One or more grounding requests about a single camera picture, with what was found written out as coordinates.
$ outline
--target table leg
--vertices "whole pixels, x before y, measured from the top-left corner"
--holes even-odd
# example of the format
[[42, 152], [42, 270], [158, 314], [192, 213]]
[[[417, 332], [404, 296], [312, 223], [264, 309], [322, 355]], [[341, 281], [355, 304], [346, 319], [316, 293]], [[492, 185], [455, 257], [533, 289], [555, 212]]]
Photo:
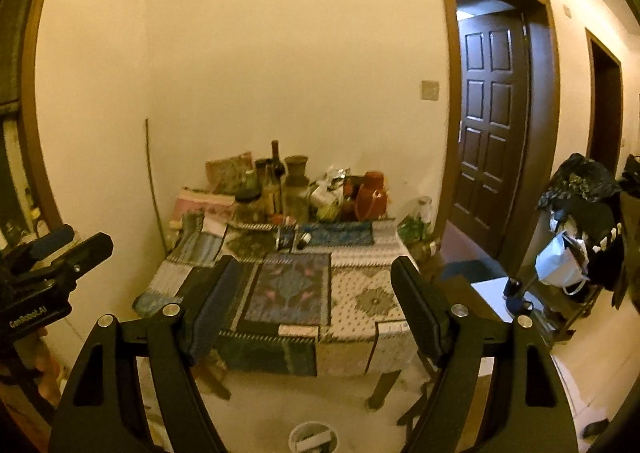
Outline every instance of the table leg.
[[229, 392], [228, 389], [226, 389], [225, 386], [216, 378], [216, 376], [210, 372], [206, 365], [196, 365], [191, 367], [191, 375], [201, 379], [212, 393], [220, 399], [223, 399], [224, 401], [231, 399], [231, 392]]
[[369, 409], [380, 409], [385, 404], [385, 398], [394, 387], [402, 370], [395, 372], [385, 372], [380, 375], [380, 379], [373, 390], [373, 394], [367, 399], [367, 407]]

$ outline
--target light switch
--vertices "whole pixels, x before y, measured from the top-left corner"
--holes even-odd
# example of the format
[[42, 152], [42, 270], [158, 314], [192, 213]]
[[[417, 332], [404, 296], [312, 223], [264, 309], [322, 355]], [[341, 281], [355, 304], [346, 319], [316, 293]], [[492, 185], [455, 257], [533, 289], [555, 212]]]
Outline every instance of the light switch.
[[440, 82], [423, 80], [420, 84], [420, 98], [426, 101], [437, 101], [440, 96]]

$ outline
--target black garbage bag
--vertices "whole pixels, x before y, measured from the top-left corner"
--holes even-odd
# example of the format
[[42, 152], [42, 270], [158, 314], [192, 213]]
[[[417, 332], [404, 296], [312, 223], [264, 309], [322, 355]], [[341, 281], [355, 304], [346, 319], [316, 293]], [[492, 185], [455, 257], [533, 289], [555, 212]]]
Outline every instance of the black garbage bag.
[[554, 173], [538, 201], [538, 209], [572, 195], [581, 196], [587, 202], [600, 202], [619, 191], [616, 179], [601, 163], [581, 154], [571, 154]]
[[625, 171], [622, 172], [620, 188], [633, 197], [640, 198], [640, 156], [626, 158]]

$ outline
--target paper bag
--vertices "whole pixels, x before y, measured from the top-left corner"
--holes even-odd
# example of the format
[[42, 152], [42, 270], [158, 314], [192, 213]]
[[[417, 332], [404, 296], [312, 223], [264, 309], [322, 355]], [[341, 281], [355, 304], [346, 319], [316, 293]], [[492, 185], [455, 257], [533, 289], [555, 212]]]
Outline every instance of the paper bag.
[[547, 285], [569, 287], [583, 280], [582, 268], [560, 233], [536, 258], [538, 279]]

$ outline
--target white bucket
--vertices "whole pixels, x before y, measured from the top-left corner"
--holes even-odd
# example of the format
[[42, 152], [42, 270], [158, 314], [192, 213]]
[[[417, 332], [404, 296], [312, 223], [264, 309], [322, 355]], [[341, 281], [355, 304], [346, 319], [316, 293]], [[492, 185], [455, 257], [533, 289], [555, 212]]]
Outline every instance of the white bucket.
[[291, 450], [291, 453], [298, 453], [296, 444], [301, 440], [327, 430], [330, 430], [333, 436], [331, 442], [329, 442], [329, 453], [334, 453], [334, 451], [338, 449], [338, 444], [340, 444], [338, 441], [338, 434], [335, 432], [335, 429], [328, 424], [315, 420], [303, 422], [302, 424], [297, 425], [291, 433], [289, 433], [289, 449]]

